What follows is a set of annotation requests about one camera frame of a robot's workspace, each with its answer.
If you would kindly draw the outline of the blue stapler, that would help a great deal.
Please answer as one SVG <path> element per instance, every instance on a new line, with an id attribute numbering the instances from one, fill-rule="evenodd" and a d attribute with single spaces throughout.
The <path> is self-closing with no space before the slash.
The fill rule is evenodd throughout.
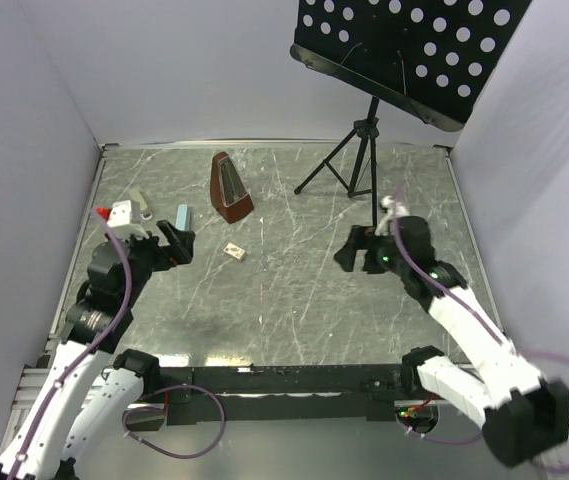
<path id="1" fill-rule="evenodd" d="M 187 232 L 191 230 L 192 210 L 191 207 L 182 203 L 177 207 L 175 227 L 179 231 Z"/>

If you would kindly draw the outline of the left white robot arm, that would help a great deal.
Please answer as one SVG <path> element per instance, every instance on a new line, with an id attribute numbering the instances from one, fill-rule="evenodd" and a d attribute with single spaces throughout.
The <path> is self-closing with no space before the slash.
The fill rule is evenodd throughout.
<path id="1" fill-rule="evenodd" d="M 196 235 L 157 223 L 166 243 L 139 224 L 108 221 L 87 277 L 68 310 L 60 342 L 26 420 L 0 454 L 0 479 L 72 479 L 74 465 L 114 414 L 162 387 L 157 357 L 115 352 L 132 308 L 156 272 L 189 264 Z"/>

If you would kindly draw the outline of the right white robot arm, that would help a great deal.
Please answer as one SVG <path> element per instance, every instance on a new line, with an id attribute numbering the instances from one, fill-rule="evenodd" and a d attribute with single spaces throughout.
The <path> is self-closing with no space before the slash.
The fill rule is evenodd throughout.
<path id="1" fill-rule="evenodd" d="M 402 358 L 402 390 L 412 398 L 429 393 L 471 420 L 503 465 L 517 466 L 569 436 L 569 389 L 547 379 L 520 354 L 490 319 L 463 275 L 436 256 L 428 222 L 404 216 L 386 231 L 354 225 L 334 259 L 345 272 L 364 254 L 363 271 L 397 275 L 405 292 L 457 343 L 473 366 L 468 373 L 433 346 Z"/>

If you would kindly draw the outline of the white staple box sleeve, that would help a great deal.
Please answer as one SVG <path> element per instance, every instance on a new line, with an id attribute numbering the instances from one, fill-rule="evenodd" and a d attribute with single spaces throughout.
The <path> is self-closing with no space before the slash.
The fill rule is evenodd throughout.
<path id="1" fill-rule="evenodd" d="M 233 244 L 232 242 L 227 243 L 223 251 L 238 261 L 243 261 L 246 256 L 246 251 L 243 248 Z"/>

